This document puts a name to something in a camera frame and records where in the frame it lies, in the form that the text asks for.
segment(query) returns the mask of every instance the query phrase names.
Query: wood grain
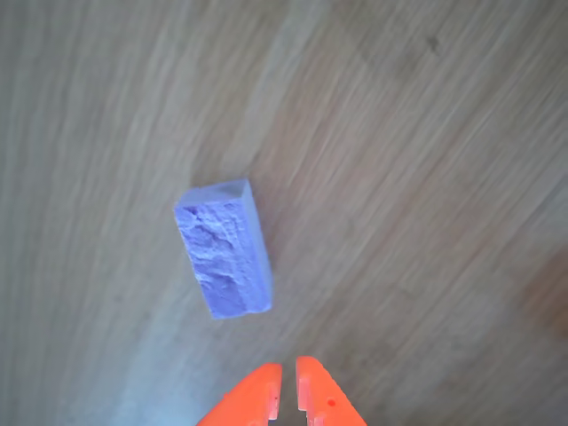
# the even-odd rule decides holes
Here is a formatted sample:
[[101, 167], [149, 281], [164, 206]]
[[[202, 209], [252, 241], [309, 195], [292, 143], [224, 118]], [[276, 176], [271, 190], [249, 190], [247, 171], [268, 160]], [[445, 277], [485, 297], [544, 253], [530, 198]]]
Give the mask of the wood grain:
[[[562, 0], [0, 2], [0, 424], [195, 424], [317, 356], [369, 425], [568, 424]], [[172, 207], [249, 176], [212, 320]]]

